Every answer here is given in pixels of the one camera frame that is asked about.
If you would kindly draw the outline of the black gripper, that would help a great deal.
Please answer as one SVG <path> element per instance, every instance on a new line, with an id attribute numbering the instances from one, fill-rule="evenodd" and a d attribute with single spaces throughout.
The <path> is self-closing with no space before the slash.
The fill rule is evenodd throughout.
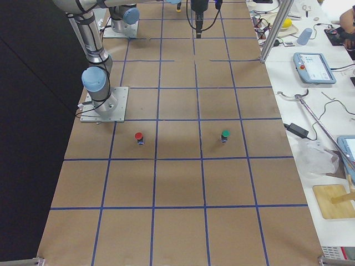
<path id="1" fill-rule="evenodd" d="M 190 5 L 191 9 L 196 12 L 195 13 L 195 32 L 196 37 L 201 38 L 202 33 L 202 13 L 208 9 L 208 0 L 191 0 Z"/>

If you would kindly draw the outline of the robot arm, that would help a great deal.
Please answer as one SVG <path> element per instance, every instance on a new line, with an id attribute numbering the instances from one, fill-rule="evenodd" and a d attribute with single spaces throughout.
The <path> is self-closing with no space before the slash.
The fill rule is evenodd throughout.
<path id="1" fill-rule="evenodd" d="M 78 115 L 88 113 L 93 115 L 93 121 L 111 122 L 115 115 L 122 120 L 125 116 L 126 101 L 121 102 L 116 95 L 125 88 L 114 89 L 110 85 L 110 71 L 112 58 L 105 50 L 101 33 L 98 29 L 94 9 L 107 9 L 113 21 L 112 26 L 120 22 L 127 25 L 135 24 L 139 20 L 139 10 L 136 5 L 142 1 L 54 1 L 68 19 L 83 47 L 89 62 L 89 68 L 82 73 L 82 83 L 91 101 L 90 109 L 79 112 Z"/>
<path id="2" fill-rule="evenodd" d="M 114 32 L 122 33 L 126 25 L 135 24 L 140 17 L 136 4 L 126 4 L 109 7 L 111 28 Z"/>

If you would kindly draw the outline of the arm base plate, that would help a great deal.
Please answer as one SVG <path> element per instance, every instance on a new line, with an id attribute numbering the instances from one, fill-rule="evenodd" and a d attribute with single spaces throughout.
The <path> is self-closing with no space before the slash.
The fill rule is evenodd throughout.
<path id="1" fill-rule="evenodd" d="M 109 20 L 108 26 L 105 28 L 103 38 L 123 38 L 123 39 L 135 39 L 137 37 L 138 24 L 127 24 L 123 20 L 111 21 Z"/>
<path id="2" fill-rule="evenodd" d="M 126 113 L 126 104 L 128 100 L 129 88 L 111 87 L 111 96 L 99 108 L 94 110 L 99 102 L 92 102 L 89 93 L 86 94 L 85 100 L 89 104 L 83 106 L 82 114 L 80 114 L 81 122 L 124 122 Z"/>

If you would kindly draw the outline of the person hand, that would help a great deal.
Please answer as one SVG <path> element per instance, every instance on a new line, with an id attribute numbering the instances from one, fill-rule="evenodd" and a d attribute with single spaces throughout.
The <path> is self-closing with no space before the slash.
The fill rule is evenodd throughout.
<path id="1" fill-rule="evenodd" d="M 340 26 L 345 32 L 352 34 L 354 33 L 354 9 L 351 8 L 348 11 L 341 14 L 339 18 Z"/>

